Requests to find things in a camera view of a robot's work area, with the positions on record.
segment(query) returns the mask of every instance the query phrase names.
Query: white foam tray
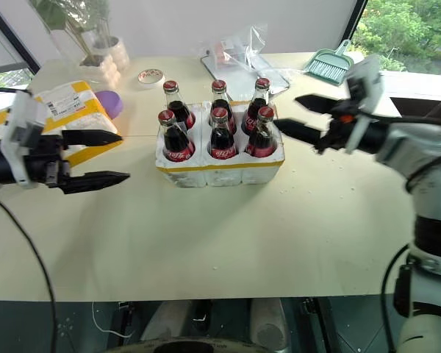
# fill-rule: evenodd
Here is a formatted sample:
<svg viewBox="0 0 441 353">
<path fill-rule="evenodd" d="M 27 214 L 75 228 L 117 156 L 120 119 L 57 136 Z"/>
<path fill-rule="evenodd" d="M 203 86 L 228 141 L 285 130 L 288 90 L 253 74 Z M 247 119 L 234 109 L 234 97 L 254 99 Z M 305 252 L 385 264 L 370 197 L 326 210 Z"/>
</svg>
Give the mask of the white foam tray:
<svg viewBox="0 0 441 353">
<path fill-rule="evenodd" d="M 188 130 L 188 137 L 194 142 L 194 155 L 184 162 L 171 162 L 163 155 L 163 134 L 159 130 L 155 151 L 155 166 L 165 177 L 181 188 L 200 188 L 209 186 L 234 186 L 243 184 L 265 184 L 274 178 L 284 162 L 284 147 L 279 130 L 273 126 L 273 136 L 277 148 L 271 156 L 264 158 L 252 157 L 244 152 L 248 136 L 242 131 L 243 113 L 248 104 L 232 102 L 237 132 L 234 135 L 238 154 L 227 160 L 216 160 L 209 154 L 207 147 L 211 138 L 212 128 L 209 125 L 210 102 L 190 105 L 196 115 L 196 122 Z"/>
</svg>

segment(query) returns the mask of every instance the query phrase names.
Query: beige table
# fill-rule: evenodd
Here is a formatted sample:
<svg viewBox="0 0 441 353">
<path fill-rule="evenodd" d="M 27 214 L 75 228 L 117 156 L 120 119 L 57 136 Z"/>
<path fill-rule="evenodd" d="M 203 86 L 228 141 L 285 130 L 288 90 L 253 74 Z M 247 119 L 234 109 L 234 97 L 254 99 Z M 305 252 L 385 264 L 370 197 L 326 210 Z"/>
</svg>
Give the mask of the beige table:
<svg viewBox="0 0 441 353">
<path fill-rule="evenodd" d="M 276 66 L 300 68 L 310 54 L 275 54 Z M 44 67 L 32 86 L 46 87 Z M 117 118 L 125 142 L 73 170 L 131 173 L 120 185 L 64 196 L 39 187 L 0 190 L 35 239 L 60 301 L 125 301 L 378 293 L 395 250 L 412 234 L 412 209 L 393 171 L 357 152 L 328 151 L 285 138 L 286 161 L 267 185 L 179 189 L 154 167 L 161 90 L 139 91 L 134 75 L 161 68 L 178 79 L 188 102 L 209 99 L 211 78 L 195 59 L 133 60 Z M 275 100 L 281 117 L 321 126 L 324 117 L 292 98 L 336 88 L 292 75 Z M 378 112 L 396 114 L 383 98 Z M 0 211 L 0 300 L 45 300 L 37 263 Z"/>
</svg>

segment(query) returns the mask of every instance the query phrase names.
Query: dustpan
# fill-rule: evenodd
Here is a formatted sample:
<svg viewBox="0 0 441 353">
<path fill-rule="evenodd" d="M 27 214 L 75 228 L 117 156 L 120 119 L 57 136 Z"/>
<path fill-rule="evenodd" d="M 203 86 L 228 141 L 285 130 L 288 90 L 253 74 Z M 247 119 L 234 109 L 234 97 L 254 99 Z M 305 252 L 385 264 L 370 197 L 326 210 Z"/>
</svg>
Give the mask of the dustpan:
<svg viewBox="0 0 441 353">
<path fill-rule="evenodd" d="M 305 73 L 333 85 L 341 85 L 346 71 L 353 65 L 353 60 L 343 55 L 350 44 L 351 41 L 345 39 L 335 51 L 331 49 L 317 51 L 304 68 Z"/>
</svg>

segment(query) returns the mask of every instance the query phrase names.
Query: white pot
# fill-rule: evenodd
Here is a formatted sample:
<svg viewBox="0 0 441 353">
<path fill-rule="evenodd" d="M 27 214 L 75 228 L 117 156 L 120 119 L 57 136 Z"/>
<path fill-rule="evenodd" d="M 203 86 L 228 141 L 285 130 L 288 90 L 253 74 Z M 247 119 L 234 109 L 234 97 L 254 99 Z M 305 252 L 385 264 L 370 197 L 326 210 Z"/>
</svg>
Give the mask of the white pot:
<svg viewBox="0 0 441 353">
<path fill-rule="evenodd" d="M 113 62 L 111 55 L 105 55 L 99 66 L 86 66 L 82 65 L 82 63 L 78 67 L 80 75 L 94 90 L 96 87 L 109 88 L 112 90 L 116 88 L 119 79 L 121 78 L 121 74 L 118 71 L 118 67 Z"/>
<path fill-rule="evenodd" d="M 96 54 L 111 54 L 112 60 L 118 67 L 119 71 L 124 71 L 129 66 L 129 55 L 127 54 L 124 42 L 119 37 L 110 37 L 110 47 L 109 48 L 99 48 L 98 46 L 93 46 L 94 52 Z"/>
</svg>

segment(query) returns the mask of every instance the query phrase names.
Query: trees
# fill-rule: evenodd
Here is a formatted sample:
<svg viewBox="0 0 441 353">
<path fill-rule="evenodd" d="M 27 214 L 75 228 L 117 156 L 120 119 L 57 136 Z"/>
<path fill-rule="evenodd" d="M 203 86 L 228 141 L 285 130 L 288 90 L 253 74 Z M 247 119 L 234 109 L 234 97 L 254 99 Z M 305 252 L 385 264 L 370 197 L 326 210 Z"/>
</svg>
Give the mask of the trees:
<svg viewBox="0 0 441 353">
<path fill-rule="evenodd" d="M 384 70 L 441 74 L 441 0 L 370 0 L 353 44 L 380 54 Z"/>
</svg>

